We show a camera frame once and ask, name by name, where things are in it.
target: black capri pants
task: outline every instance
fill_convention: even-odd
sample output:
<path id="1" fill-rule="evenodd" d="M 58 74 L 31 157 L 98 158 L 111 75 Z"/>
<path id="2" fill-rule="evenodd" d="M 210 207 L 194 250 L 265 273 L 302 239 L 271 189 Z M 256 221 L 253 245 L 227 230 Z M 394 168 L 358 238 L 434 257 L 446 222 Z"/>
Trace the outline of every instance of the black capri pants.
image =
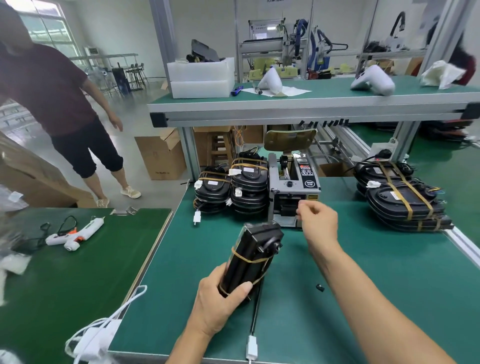
<path id="1" fill-rule="evenodd" d="M 116 172 L 123 168 L 123 158 L 119 156 L 98 116 L 92 123 L 74 133 L 52 136 L 51 139 L 55 150 L 65 157 L 82 178 L 93 176 L 96 170 L 89 149 L 109 171 Z"/>

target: stack of black devices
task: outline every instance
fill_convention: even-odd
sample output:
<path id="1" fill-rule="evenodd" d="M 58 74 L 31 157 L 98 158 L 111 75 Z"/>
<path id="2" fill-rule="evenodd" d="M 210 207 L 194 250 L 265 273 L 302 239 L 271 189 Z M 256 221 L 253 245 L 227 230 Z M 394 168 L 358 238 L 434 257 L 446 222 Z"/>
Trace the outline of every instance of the stack of black devices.
<path id="1" fill-rule="evenodd" d="M 220 294 L 227 297 L 244 282 L 252 282 L 255 287 L 264 277 L 274 255 L 278 254 L 282 247 L 282 238 L 280 225 L 274 221 L 244 224 L 218 285 Z"/>
<path id="2" fill-rule="evenodd" d="M 236 212 L 257 214 L 268 207 L 268 163 L 257 153 L 241 152 L 230 166 L 230 198 Z"/>
<path id="3" fill-rule="evenodd" d="M 222 165 L 206 167 L 198 176 L 193 207 L 206 214 L 223 211 L 230 197 L 230 177 Z"/>
<path id="4" fill-rule="evenodd" d="M 384 224 L 400 231 L 452 229 L 445 205 L 437 198 L 440 188 L 426 185 L 413 172 L 406 163 L 392 162 L 364 161 L 354 168 L 358 191 Z M 368 188 L 369 181 L 380 186 Z"/>

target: blue tool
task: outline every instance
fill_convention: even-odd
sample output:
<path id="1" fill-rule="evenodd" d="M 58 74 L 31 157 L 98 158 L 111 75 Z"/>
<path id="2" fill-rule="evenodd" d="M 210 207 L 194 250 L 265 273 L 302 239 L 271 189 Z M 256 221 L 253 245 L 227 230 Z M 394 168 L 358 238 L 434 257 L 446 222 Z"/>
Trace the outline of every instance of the blue tool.
<path id="1" fill-rule="evenodd" d="M 232 96 L 236 96 L 239 94 L 239 92 L 243 89 L 243 86 L 238 86 L 237 88 L 235 88 L 232 92 L 230 92 L 230 94 Z"/>

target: sneaker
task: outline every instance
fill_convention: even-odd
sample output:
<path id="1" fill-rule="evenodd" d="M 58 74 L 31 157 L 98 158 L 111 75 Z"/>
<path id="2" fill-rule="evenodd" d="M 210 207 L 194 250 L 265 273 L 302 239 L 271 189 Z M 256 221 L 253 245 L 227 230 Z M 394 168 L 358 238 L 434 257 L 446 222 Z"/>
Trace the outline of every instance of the sneaker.
<path id="1" fill-rule="evenodd" d="M 106 200 L 97 200 L 96 206 L 99 208 L 107 208 L 110 200 L 107 198 Z"/>
<path id="2" fill-rule="evenodd" d="M 142 195 L 140 192 L 134 190 L 130 186 L 128 186 L 124 190 L 121 190 L 120 193 L 124 194 L 125 196 L 128 196 L 130 198 L 139 198 Z"/>

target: window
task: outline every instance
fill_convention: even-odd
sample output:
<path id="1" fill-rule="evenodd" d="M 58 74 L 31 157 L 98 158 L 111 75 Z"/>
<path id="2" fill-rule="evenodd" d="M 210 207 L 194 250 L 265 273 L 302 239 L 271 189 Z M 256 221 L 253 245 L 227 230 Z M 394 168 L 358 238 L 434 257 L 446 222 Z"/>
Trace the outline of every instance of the window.
<path id="1" fill-rule="evenodd" d="M 80 55 L 59 5 L 40 0 L 6 1 L 18 11 L 35 43 L 56 48 L 67 57 Z M 79 67 L 85 66 L 85 61 L 73 63 Z"/>

